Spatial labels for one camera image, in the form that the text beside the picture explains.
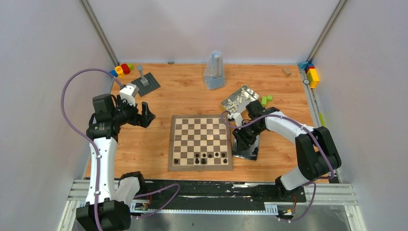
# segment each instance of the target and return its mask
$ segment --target toy block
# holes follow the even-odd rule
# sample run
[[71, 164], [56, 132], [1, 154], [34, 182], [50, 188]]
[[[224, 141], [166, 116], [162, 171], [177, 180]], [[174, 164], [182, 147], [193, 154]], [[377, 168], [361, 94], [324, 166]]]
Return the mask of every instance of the toy block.
[[130, 69], [131, 71], [133, 71], [133, 69], [135, 69], [135, 67], [133, 66], [133, 64], [127, 64], [127, 66], [129, 67], [129, 69]]
[[292, 72], [288, 68], [283, 68], [282, 69], [283, 74], [285, 74], [286, 77], [290, 76]]
[[122, 70], [122, 68], [120, 66], [115, 67], [115, 71], [116, 71], [118, 77], [125, 76], [125, 73], [123, 73], [123, 70]]
[[307, 74], [307, 72], [309, 71], [310, 68], [315, 69], [315, 66], [314, 65], [308, 65], [306, 67], [306, 69], [305, 69], [306, 74]]
[[267, 97], [266, 97], [266, 96], [262, 96], [262, 102], [261, 102], [262, 106], [265, 107], [265, 106], [267, 105], [267, 102], [268, 102]]
[[310, 82], [310, 88], [315, 88], [319, 83], [319, 77], [318, 73], [316, 72], [316, 69], [310, 68], [306, 76]]
[[115, 70], [110, 71], [109, 73], [111, 73], [113, 76], [117, 77], [117, 73]]
[[125, 75], [130, 73], [130, 69], [127, 64], [122, 64], [120, 66], [122, 67], [123, 73], [125, 73]]
[[298, 63], [297, 67], [299, 68], [299, 70], [304, 70], [308, 64], [308, 62]]

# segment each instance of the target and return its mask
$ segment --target gray baseplate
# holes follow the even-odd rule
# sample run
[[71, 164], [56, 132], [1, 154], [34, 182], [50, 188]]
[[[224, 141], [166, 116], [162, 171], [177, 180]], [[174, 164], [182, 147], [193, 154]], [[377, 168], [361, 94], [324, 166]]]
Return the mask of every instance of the gray baseplate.
[[139, 95], [141, 97], [144, 95], [147, 95], [148, 93], [160, 87], [160, 84], [157, 82], [157, 80], [154, 78], [154, 76], [150, 72], [145, 74], [144, 77], [149, 81], [149, 85], [147, 85], [146, 87], [143, 86], [143, 84], [141, 83], [141, 77], [132, 81], [133, 84], [138, 86]]

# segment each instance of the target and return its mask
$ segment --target yellow block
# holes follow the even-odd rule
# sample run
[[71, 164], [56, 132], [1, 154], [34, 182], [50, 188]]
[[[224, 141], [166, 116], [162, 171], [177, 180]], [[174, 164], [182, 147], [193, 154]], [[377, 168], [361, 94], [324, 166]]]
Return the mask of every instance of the yellow block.
[[122, 70], [122, 68], [120, 66], [115, 67], [115, 71], [116, 71], [118, 77], [125, 76], [125, 73], [123, 73], [123, 70]]
[[319, 77], [316, 69], [310, 68], [306, 75], [310, 82], [310, 88], [315, 88], [319, 83]]

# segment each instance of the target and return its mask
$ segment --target floor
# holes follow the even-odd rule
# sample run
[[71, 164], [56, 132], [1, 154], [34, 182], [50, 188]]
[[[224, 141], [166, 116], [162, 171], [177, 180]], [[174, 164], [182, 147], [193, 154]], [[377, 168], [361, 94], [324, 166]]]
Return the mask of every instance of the floor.
[[[295, 146], [274, 132], [261, 135], [258, 160], [233, 158], [233, 170], [223, 171], [168, 171], [168, 149], [172, 115], [219, 114], [221, 102], [242, 85], [248, 85], [260, 96], [272, 95], [267, 107], [277, 107], [287, 116], [313, 125], [305, 91], [297, 66], [280, 65], [225, 65], [227, 84], [217, 90], [204, 86], [204, 64], [144, 64], [144, 73], [151, 72], [161, 88], [136, 97], [149, 104], [156, 115], [144, 129], [122, 126], [115, 157], [115, 177], [141, 171], [147, 179], [178, 180], [242, 180], [274, 181], [297, 166]], [[282, 68], [292, 71], [286, 77]], [[139, 77], [132, 71], [120, 80], [127, 84]], [[118, 94], [114, 84], [112, 94]]]

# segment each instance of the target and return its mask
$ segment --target gray wall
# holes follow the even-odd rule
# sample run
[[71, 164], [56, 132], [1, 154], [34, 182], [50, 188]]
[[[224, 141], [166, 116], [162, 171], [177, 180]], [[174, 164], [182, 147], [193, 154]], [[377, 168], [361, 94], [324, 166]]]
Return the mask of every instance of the gray wall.
[[90, 0], [121, 62], [304, 61], [338, 0]]
[[[0, 230], [56, 230], [89, 149], [63, 119], [61, 90], [78, 70], [113, 66], [77, 0], [2, 1], [0, 31]], [[82, 131], [111, 82], [72, 82], [65, 105]]]
[[326, 124], [370, 231], [407, 230], [408, 1], [350, 0], [315, 59]]

